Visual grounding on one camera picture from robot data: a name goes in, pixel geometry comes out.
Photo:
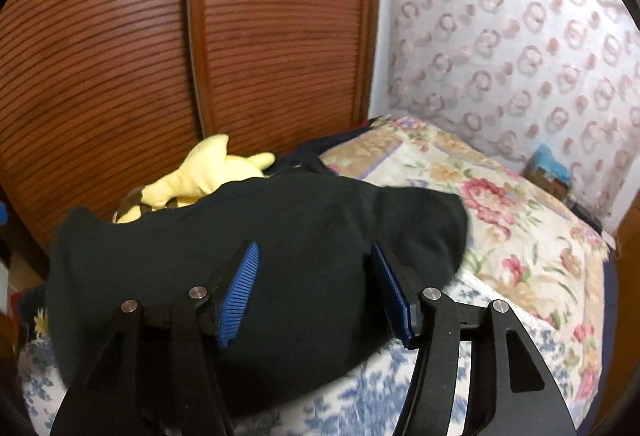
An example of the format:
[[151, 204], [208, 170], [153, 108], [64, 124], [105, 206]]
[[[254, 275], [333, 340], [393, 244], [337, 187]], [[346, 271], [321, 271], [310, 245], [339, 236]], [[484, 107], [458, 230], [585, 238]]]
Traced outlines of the wooden louvered wardrobe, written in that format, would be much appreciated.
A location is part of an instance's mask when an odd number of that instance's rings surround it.
[[378, 0], [6, 0], [1, 186], [40, 249], [202, 137], [283, 155], [369, 111]]

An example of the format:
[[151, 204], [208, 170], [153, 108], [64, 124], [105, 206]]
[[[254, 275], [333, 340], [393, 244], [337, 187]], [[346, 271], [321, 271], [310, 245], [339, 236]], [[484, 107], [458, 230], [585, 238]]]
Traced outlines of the wooden sideboard cabinet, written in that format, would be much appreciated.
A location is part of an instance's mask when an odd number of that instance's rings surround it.
[[626, 213], [614, 236], [616, 248], [613, 262], [605, 269], [614, 271], [616, 293], [608, 295], [615, 306], [612, 320], [605, 326], [613, 328], [613, 345], [608, 356], [608, 372], [600, 393], [596, 423], [609, 414], [623, 396], [639, 364], [639, 195]]

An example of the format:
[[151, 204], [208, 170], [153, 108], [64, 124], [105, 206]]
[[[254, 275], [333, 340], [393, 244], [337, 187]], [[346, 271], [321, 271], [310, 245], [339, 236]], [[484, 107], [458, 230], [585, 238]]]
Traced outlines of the navy folded garment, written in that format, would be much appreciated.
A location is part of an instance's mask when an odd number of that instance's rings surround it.
[[290, 167], [304, 165], [306, 162], [314, 164], [314, 160], [318, 159], [322, 153], [368, 132], [373, 122], [373, 119], [369, 119], [346, 132], [306, 141], [306, 143], [299, 145], [287, 155], [277, 157], [276, 161], [274, 161], [264, 173], [267, 176], [273, 176], [279, 172], [287, 171]]

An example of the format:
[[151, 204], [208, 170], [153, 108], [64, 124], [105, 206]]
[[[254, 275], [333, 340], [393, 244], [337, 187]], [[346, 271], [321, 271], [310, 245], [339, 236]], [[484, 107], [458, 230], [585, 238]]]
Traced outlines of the yellow plush toy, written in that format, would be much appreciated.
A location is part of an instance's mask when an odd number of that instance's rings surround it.
[[177, 170], [150, 185], [132, 189], [122, 199], [112, 222], [126, 224], [143, 215], [163, 209], [178, 209], [194, 204], [230, 182], [264, 177], [276, 162], [271, 152], [249, 157], [230, 155], [229, 136], [209, 136], [194, 146]]

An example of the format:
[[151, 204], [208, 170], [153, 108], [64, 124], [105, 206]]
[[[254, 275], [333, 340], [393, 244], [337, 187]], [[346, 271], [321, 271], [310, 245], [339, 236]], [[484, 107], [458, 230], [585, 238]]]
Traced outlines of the circle patterned sheer curtain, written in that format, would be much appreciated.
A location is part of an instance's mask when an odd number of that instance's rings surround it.
[[540, 146], [610, 219], [639, 156], [639, 32], [621, 0], [390, 0], [386, 105], [521, 171]]

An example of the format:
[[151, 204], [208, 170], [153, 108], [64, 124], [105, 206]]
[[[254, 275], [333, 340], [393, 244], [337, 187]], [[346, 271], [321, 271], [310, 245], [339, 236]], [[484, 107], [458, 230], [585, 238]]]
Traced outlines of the blue item in box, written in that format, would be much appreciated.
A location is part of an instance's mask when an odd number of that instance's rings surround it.
[[559, 201], [565, 200], [572, 189], [572, 173], [553, 156], [546, 144], [541, 144], [528, 160], [523, 171], [527, 181]]

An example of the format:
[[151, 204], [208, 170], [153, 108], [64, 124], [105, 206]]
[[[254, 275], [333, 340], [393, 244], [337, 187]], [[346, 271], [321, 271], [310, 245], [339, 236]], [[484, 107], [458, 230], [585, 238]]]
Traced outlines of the blue floral white quilt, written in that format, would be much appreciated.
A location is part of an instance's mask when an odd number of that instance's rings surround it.
[[[504, 300], [498, 292], [459, 271], [446, 288], [455, 301], [486, 306]], [[565, 345], [548, 323], [513, 306], [529, 336], [551, 371], [565, 401], [574, 387], [570, 371], [562, 363]], [[461, 435], [472, 374], [472, 343], [459, 346], [457, 383], [447, 435]], [[258, 416], [238, 422], [237, 435], [391, 435], [408, 392], [416, 363], [416, 352], [390, 342], [347, 373], [345, 378], [319, 388], [302, 398]], [[18, 357], [18, 378], [32, 424], [38, 435], [49, 435], [56, 412], [66, 393], [55, 366], [51, 340], [42, 334], [26, 344]]]

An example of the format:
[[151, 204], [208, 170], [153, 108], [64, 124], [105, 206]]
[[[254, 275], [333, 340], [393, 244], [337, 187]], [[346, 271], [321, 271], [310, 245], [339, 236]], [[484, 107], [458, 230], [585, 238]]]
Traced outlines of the floral pink bedspread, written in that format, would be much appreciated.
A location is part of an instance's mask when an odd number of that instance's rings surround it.
[[603, 373], [608, 246], [561, 201], [454, 135], [414, 117], [371, 129], [322, 153], [337, 174], [378, 186], [456, 193], [469, 214], [456, 300], [508, 301], [582, 424]]

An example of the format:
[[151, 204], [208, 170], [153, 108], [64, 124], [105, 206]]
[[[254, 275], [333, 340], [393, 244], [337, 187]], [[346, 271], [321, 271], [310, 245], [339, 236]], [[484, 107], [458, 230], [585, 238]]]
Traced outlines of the black printed t-shirt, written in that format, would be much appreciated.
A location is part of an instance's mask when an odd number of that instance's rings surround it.
[[175, 300], [252, 240], [257, 278], [220, 375], [231, 415], [252, 416], [341, 378], [390, 341], [363, 269], [375, 243], [443, 288], [462, 262], [468, 222], [454, 193], [302, 169], [231, 182], [128, 224], [74, 208], [58, 229], [46, 286], [58, 372], [73, 381], [122, 302]]

